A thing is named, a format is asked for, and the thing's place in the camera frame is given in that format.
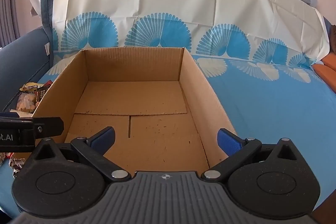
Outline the grey curtain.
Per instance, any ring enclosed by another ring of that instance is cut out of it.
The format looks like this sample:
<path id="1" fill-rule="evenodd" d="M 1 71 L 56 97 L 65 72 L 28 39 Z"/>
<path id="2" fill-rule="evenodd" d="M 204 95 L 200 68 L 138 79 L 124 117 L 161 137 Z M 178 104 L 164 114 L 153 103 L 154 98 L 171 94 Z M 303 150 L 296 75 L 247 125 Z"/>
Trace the grey curtain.
<path id="1" fill-rule="evenodd" d="M 1 48 L 19 38 L 15 0 L 1 0 Z"/>

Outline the orange cushion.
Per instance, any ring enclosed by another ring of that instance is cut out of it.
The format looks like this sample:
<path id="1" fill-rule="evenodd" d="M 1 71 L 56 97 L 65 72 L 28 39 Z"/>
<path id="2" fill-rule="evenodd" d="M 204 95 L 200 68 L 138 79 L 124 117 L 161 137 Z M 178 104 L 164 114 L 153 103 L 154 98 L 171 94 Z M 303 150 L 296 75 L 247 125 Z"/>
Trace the orange cushion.
<path id="1" fill-rule="evenodd" d="M 336 56 L 330 52 L 320 63 L 312 65 L 315 73 L 336 93 Z"/>

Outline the blue white patterned sofa cover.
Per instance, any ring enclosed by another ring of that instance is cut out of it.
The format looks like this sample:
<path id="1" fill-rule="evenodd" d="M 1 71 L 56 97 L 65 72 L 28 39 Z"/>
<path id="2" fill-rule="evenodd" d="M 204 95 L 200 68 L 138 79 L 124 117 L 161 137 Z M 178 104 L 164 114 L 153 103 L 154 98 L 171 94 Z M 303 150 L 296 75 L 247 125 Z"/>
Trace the blue white patterned sofa cover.
<path id="1" fill-rule="evenodd" d="M 53 0 L 52 34 L 43 85 L 82 50 L 184 48 L 194 59 L 224 60 L 226 72 L 209 84 L 230 132 L 262 147 L 224 181 L 192 170 L 110 181 L 71 141 L 36 139 L 32 152 L 11 152 L 22 164 L 10 187 L 13 223 L 317 222 L 335 191 L 335 92 L 312 68 L 330 52 L 329 22 L 316 8 L 301 0 Z"/>

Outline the cardboard box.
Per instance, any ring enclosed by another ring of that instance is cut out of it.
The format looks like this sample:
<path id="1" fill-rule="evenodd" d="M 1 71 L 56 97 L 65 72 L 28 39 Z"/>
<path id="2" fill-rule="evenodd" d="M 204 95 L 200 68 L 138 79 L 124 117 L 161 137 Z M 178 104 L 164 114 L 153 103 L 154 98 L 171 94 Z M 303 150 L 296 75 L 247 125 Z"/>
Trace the cardboard box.
<path id="1" fill-rule="evenodd" d="M 227 157 L 218 131 L 234 130 L 208 81 L 226 70 L 224 60 L 194 59 L 184 48 L 82 50 L 33 116 L 62 118 L 57 143 L 113 127 L 116 141 L 105 157 L 130 173 L 202 173 Z"/>

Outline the clear bag of cookies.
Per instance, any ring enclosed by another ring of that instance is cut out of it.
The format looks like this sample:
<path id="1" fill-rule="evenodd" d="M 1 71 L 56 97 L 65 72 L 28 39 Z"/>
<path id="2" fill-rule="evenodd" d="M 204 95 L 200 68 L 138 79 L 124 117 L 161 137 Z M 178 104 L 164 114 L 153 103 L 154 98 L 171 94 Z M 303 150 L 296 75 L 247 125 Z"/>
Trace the clear bag of cookies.
<path id="1" fill-rule="evenodd" d="M 33 113 L 35 111 L 36 95 L 34 93 L 19 94 L 16 110 L 25 113 Z"/>

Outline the black chocolate bar packet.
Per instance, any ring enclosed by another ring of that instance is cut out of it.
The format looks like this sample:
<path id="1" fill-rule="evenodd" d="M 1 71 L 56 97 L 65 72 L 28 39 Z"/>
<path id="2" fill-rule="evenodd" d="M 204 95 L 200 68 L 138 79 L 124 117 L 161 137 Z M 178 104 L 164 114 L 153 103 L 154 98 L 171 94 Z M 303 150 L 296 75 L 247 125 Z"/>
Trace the black chocolate bar packet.
<path id="1" fill-rule="evenodd" d="M 43 99 L 44 95 L 49 90 L 50 86 L 51 85 L 48 84 L 48 85 L 43 85 L 42 87 L 38 88 L 37 94 L 36 94 L 36 103 L 35 103 L 36 107 L 38 107 L 38 105 L 40 104 L 40 102 Z"/>

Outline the blue sofa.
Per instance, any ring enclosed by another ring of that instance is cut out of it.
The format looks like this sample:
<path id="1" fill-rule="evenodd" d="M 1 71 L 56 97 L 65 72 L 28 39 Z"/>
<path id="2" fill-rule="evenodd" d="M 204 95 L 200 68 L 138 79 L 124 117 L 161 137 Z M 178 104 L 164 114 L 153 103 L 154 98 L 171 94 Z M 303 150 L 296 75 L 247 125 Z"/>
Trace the blue sofa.
<path id="1" fill-rule="evenodd" d="M 38 82 L 52 67 L 53 0 L 41 0 L 41 8 L 42 26 L 1 50 L 1 112 L 15 108 L 23 84 Z"/>

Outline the yellow candy bag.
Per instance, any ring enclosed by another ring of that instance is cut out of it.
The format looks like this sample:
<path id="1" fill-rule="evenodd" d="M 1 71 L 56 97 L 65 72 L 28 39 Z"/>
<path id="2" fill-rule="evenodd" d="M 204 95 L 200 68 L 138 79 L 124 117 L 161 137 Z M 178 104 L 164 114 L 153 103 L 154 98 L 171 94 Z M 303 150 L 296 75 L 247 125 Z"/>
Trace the yellow candy bag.
<path id="1" fill-rule="evenodd" d="M 38 89 L 42 87 L 43 87 L 43 84 L 29 82 L 29 83 L 24 84 L 19 90 L 22 93 L 36 94 L 38 92 Z"/>

